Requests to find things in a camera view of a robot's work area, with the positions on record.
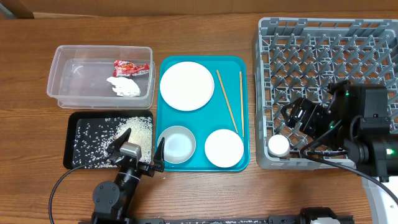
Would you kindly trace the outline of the white tissue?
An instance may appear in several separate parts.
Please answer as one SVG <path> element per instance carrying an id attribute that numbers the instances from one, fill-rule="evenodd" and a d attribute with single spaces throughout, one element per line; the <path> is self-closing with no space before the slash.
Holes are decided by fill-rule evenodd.
<path id="1" fill-rule="evenodd" d="M 109 77 L 106 81 L 113 85 L 112 90 L 118 96 L 135 97 L 141 94 L 139 86 L 132 79 L 125 77 Z"/>

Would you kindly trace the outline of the small white plate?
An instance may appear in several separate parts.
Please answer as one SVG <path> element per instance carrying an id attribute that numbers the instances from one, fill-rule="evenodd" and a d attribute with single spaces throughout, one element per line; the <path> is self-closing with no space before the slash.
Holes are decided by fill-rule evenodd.
<path id="1" fill-rule="evenodd" d="M 205 155 L 215 166 L 229 168 L 243 157 L 244 144 L 240 136 L 229 129 L 212 132 L 205 141 Z"/>

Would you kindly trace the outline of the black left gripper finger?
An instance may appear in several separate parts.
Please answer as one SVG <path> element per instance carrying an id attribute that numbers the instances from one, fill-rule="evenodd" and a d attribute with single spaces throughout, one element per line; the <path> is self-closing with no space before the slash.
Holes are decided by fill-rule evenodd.
<path id="1" fill-rule="evenodd" d="M 108 153 L 119 152 L 120 148 L 125 142 L 128 142 L 128 139 L 131 134 L 131 128 L 128 128 L 120 137 L 114 140 L 106 149 Z"/>
<path id="2" fill-rule="evenodd" d="M 157 150 L 156 150 L 155 156 L 154 156 L 154 169 L 157 172 L 164 171 L 164 167 L 165 167 L 164 146 L 165 146 L 165 138 L 163 137 L 157 146 Z"/>

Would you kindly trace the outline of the wooden chopstick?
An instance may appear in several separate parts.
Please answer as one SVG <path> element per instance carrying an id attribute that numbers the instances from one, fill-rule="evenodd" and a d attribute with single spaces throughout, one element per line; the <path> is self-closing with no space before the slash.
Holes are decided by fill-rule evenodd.
<path id="1" fill-rule="evenodd" d="M 223 92 L 224 100 L 226 102 L 226 105 L 227 105 L 227 108 L 228 108 L 228 111 L 229 111 L 229 115 L 231 117 L 234 129 L 235 129 L 236 133 L 238 134 L 238 129 L 237 129 L 237 126 L 236 126 L 236 122 L 235 122 L 234 115 L 233 115 L 233 112 L 232 112 L 232 109 L 231 109 L 231 106 L 230 106 L 230 103 L 229 103 L 228 96 L 226 94 L 226 91 L 225 91 L 225 88 L 224 88 L 224 85 L 223 85 L 223 81 L 222 81 L 222 78 L 221 78 L 221 75 L 220 75 L 220 71 L 216 70 L 216 74 L 218 76 L 218 80 L 219 80 L 219 83 L 220 83 L 220 86 L 221 86 L 221 90 Z"/>
<path id="2" fill-rule="evenodd" d="M 240 89 L 240 103 L 241 103 L 242 137 L 244 138 L 244 102 L 243 102 L 243 75 L 242 75 L 242 71 L 239 71 L 239 89 Z"/>

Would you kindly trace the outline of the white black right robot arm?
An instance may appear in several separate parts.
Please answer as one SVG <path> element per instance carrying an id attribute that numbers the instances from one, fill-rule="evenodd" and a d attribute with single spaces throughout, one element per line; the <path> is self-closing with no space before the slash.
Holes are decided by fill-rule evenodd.
<path id="1" fill-rule="evenodd" d="M 397 223 L 397 135 L 390 132 L 387 88 L 344 81 L 328 92 L 328 108 L 297 98 L 281 109 L 288 127 L 313 139 L 300 157 L 360 176 L 373 223 Z"/>

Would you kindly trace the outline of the large white plate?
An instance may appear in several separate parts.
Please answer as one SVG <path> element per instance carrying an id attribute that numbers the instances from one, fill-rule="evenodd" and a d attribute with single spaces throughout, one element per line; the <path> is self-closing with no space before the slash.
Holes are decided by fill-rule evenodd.
<path id="1" fill-rule="evenodd" d="M 166 69 L 160 79 L 160 94 L 172 108 L 194 111 L 213 96 L 215 82 L 210 71 L 196 62 L 179 62 Z"/>

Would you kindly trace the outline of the grey bowl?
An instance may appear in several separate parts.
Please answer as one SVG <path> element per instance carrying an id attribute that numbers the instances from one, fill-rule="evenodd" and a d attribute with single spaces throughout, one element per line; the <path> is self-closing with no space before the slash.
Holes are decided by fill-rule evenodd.
<path id="1" fill-rule="evenodd" d="M 164 159 L 171 164 L 181 164 L 191 158 L 196 149 L 193 133 L 183 126 L 171 126 L 158 137 L 158 142 L 164 138 Z"/>

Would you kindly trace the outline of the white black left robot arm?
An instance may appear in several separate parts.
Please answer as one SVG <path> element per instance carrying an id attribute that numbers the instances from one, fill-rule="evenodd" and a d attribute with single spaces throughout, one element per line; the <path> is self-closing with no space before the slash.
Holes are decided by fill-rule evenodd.
<path id="1" fill-rule="evenodd" d="M 141 162 L 141 147 L 128 141 L 129 128 L 106 149 L 110 162 L 119 167 L 113 181 L 98 184 L 93 192 L 94 212 L 92 223 L 137 223 L 129 214 L 129 207 L 143 175 L 153 177 L 163 172 L 165 139 L 162 138 L 152 164 Z"/>

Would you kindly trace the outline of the pile of rice grains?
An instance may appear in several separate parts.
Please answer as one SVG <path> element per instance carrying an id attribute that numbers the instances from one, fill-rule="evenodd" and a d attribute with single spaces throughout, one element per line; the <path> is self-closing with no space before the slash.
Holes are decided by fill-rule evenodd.
<path id="1" fill-rule="evenodd" d="M 90 118 L 77 122 L 72 167 L 108 157 L 107 147 L 128 129 L 128 142 L 141 147 L 141 162 L 152 160 L 152 118 Z"/>

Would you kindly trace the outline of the white paper cup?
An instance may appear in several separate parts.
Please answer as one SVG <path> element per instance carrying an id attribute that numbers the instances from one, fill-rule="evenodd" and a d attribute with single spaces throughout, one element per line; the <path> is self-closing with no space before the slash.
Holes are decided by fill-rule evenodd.
<path id="1" fill-rule="evenodd" d="M 289 140 L 281 135 L 275 134 L 268 140 L 268 153 L 274 157 L 285 157 L 290 153 Z"/>

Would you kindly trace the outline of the red snack wrapper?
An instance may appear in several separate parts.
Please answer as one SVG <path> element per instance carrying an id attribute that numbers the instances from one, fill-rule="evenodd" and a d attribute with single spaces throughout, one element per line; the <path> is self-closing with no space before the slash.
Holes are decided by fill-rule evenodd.
<path id="1" fill-rule="evenodd" d="M 132 62 L 115 60 L 113 77 L 135 77 L 149 73 L 148 64 L 136 65 Z"/>

